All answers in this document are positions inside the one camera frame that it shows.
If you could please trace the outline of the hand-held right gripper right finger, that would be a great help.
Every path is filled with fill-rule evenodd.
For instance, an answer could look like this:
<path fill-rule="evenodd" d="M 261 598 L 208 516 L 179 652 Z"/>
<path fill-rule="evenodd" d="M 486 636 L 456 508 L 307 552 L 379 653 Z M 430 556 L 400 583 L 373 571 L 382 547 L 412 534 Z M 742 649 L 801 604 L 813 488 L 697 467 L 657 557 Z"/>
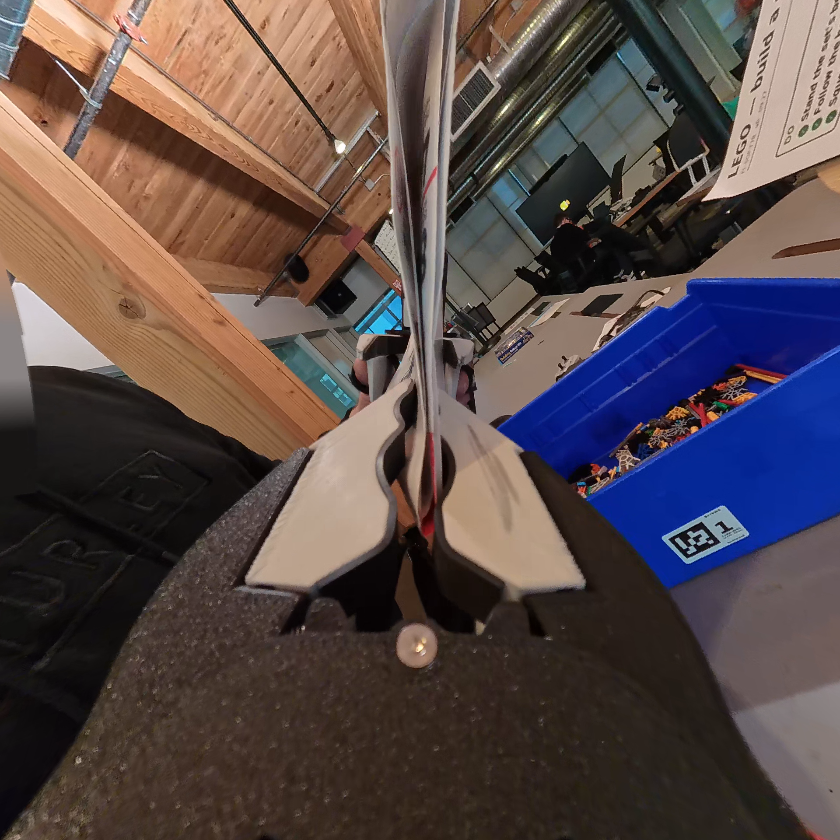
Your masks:
<path fill-rule="evenodd" d="M 581 591 L 585 578 L 522 460 L 523 450 L 439 397 L 443 486 L 434 561 L 446 596 Z"/>

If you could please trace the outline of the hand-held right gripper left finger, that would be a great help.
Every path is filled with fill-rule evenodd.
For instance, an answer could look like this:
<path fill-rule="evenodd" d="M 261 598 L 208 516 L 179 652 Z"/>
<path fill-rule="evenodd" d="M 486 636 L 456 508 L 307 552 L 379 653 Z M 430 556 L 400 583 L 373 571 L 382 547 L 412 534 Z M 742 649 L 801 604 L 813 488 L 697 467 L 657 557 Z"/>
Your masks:
<path fill-rule="evenodd" d="M 392 483 L 406 458 L 403 405 L 415 397 L 405 381 L 309 448 L 245 573 L 248 588 L 338 592 L 349 575 L 384 559 L 396 537 Z"/>

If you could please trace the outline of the paper instruction sheet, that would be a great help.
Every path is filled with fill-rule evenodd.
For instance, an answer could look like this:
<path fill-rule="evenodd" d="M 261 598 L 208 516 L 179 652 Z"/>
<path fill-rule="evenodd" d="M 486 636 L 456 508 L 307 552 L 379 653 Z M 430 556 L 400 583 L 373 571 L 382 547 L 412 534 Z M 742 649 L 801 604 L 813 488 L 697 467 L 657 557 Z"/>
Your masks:
<path fill-rule="evenodd" d="M 443 498 L 445 229 L 459 2 L 382 1 L 393 226 L 417 413 L 405 493 L 424 536 Z"/>

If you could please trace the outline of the black flat pad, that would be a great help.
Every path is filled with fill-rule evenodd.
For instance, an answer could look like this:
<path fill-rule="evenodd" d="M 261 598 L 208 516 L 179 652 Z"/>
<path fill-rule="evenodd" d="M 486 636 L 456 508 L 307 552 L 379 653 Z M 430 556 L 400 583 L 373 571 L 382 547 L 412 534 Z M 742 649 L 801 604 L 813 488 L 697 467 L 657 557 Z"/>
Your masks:
<path fill-rule="evenodd" d="M 587 303 L 580 311 L 571 311 L 570 315 L 580 317 L 595 317 L 610 319 L 615 315 L 611 315 L 607 310 L 623 297 L 623 293 L 600 295 Z"/>

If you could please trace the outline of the white printed leaflet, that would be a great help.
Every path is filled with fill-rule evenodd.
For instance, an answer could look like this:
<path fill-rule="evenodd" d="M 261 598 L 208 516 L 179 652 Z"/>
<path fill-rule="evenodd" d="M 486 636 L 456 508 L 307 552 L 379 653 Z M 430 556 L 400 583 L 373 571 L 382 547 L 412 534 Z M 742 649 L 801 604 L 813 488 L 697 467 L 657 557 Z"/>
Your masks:
<path fill-rule="evenodd" d="M 631 327 L 637 320 L 642 318 L 649 309 L 668 293 L 671 287 L 666 287 L 663 290 L 647 290 L 635 300 L 633 305 L 627 309 L 623 314 L 611 318 L 602 330 L 601 335 L 595 342 L 592 352 L 598 351 L 605 344 L 612 341 L 615 337 L 623 331 Z"/>

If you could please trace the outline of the pile of colourful toy pieces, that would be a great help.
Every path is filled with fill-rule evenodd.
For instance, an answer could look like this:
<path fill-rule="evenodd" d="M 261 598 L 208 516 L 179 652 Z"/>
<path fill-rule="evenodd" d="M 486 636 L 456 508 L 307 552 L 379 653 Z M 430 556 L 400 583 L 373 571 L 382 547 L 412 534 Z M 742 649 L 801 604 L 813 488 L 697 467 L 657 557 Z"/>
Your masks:
<path fill-rule="evenodd" d="M 572 471 L 568 482 L 579 496 L 587 498 L 756 398 L 758 384 L 777 385 L 785 378 L 786 374 L 734 364 L 665 414 L 637 424 L 607 456 L 606 463 L 583 464 Z"/>

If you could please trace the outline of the blue plastic bin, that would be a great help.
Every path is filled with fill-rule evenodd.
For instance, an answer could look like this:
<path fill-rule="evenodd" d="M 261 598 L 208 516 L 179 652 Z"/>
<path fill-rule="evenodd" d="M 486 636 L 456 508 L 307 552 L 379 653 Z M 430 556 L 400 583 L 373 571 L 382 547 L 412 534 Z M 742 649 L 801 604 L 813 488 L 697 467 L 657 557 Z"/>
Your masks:
<path fill-rule="evenodd" d="M 671 587 L 837 515 L 838 345 L 837 279 L 692 280 L 500 431 L 571 478 L 733 365 L 780 375 L 591 496 Z"/>

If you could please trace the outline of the white air vent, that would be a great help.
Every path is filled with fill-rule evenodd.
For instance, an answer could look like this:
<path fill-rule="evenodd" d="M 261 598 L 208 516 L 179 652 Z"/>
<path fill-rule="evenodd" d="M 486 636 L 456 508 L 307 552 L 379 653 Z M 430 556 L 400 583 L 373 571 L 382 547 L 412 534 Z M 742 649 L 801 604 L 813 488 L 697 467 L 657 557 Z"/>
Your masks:
<path fill-rule="evenodd" d="M 501 84 L 479 61 L 455 90 L 452 102 L 450 139 L 454 143 L 477 115 L 497 95 Z"/>

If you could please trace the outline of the white instruction sign board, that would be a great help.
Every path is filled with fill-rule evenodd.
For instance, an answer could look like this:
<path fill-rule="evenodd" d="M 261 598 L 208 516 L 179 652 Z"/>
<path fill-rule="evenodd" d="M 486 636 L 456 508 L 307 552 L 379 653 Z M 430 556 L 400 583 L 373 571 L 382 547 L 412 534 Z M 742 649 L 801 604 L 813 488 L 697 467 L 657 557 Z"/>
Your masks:
<path fill-rule="evenodd" d="M 728 150 L 707 201 L 839 155 L 839 2 L 765 1 Z"/>

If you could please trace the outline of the black wall monitor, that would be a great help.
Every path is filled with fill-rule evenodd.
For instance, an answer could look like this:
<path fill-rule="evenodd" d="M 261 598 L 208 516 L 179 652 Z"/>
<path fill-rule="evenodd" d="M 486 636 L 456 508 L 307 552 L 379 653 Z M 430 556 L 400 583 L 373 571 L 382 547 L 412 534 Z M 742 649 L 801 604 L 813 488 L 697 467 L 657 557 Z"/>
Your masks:
<path fill-rule="evenodd" d="M 547 245 L 554 235 L 557 214 L 576 223 L 610 182 L 611 176 L 589 146 L 580 143 L 516 213 L 540 244 Z"/>

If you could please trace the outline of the silver ventilation duct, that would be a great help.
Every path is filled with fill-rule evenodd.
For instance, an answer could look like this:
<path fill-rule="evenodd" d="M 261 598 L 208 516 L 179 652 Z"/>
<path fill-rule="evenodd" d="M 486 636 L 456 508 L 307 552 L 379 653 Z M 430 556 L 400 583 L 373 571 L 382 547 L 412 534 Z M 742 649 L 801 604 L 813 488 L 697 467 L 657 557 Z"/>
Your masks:
<path fill-rule="evenodd" d="M 465 136 L 455 142 L 451 191 L 477 175 L 485 158 L 510 132 L 521 130 L 523 120 L 550 85 L 613 21 L 608 2 L 549 1 L 536 7 L 514 35 L 511 52 L 490 63 L 489 73 L 500 89 L 478 112 Z"/>

